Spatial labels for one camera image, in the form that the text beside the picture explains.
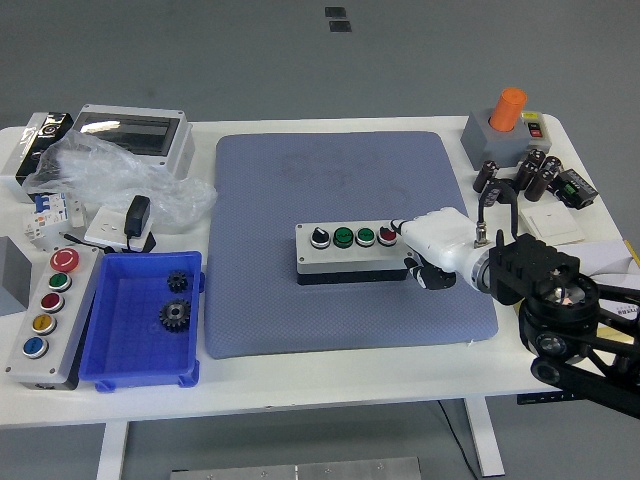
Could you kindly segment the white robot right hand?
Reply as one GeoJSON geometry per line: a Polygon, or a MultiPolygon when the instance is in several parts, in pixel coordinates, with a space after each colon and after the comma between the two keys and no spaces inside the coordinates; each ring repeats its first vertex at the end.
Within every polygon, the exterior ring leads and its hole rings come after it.
{"type": "Polygon", "coordinates": [[[455,208],[445,207],[412,220],[392,220],[391,228],[413,251],[404,263],[422,288],[450,288],[459,274],[475,290],[488,290],[489,245],[476,245],[476,224],[455,208]]]}

